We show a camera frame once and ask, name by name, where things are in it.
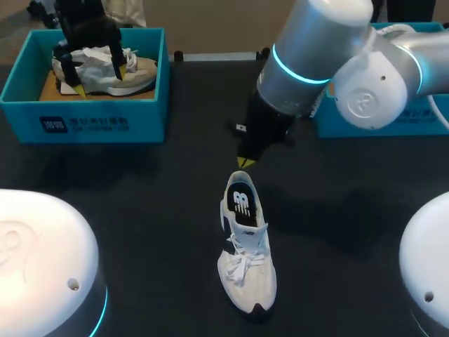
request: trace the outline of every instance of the shoelace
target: shoelace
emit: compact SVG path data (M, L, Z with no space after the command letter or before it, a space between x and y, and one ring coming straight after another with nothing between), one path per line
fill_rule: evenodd
M228 239L234 245L236 253L231 257L227 265L227 279L233 281L235 285L243 285L245 274L252 266L263 265L265 255L262 249L258 249L253 253L248 253L242 245L236 241L234 233Z

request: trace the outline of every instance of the robot logo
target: robot logo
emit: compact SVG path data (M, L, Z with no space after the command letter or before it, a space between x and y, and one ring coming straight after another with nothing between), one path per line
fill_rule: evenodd
M26 224L0 222L0 277L22 272L36 241L36 233Z
M371 117L378 108L377 98L369 90L355 90L348 97L348 108L358 117Z

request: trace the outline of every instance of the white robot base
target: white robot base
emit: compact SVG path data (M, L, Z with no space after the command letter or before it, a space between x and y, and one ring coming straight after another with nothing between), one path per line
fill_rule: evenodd
M411 315L423 336L449 336L449 193L429 201L410 220L399 265Z
M0 336L104 336L98 255L89 224L69 204L0 190Z

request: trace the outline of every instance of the floor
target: floor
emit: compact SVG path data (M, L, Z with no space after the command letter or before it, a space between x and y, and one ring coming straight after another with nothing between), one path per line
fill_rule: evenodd
M167 43L171 53L176 50L183 50L188 53L257 51L270 46L284 24L293 2L293 0L283 0L280 2L282 6L278 6L277 2L274 5L273 1L269 0L265 0L263 3L258 2L256 13L251 11L250 7L245 7L245 10L239 11L238 17L234 18L234 21L236 20L244 26L240 27L239 32L236 33L235 27L238 25L234 23L231 26L227 21L222 23L211 22L211 29L204 29L205 22L214 20L213 15L210 15L214 13L214 10L208 6L200 6L203 0L196 0L195 2L196 7L202 8L200 11L195 9L194 5L185 8L190 15L199 17L196 21L202 22L200 27L191 25L195 20L189 19L190 23L184 22L187 12L179 10L176 15L173 15L169 8L172 8L170 6L174 6L174 4L170 4L169 1L143 1L148 27L164 26L166 28ZM29 19L25 10L28 3L29 0L0 1L0 50L2 50L0 65L12 65L14 63L28 31L44 28L40 22ZM257 20L250 24L248 18L251 18L251 20L257 18ZM385 20L385 18L386 13L383 13L380 21ZM449 21L449 3L446 0L437 0L434 19L441 22ZM264 27L269 27L269 31L263 31ZM192 34L196 34L197 38L192 39Z

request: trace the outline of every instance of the shoe insole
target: shoe insole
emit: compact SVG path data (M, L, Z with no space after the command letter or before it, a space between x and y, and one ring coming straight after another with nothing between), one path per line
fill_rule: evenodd
M227 190L228 209L236 214L240 225L257 227L255 197L246 183L233 183Z

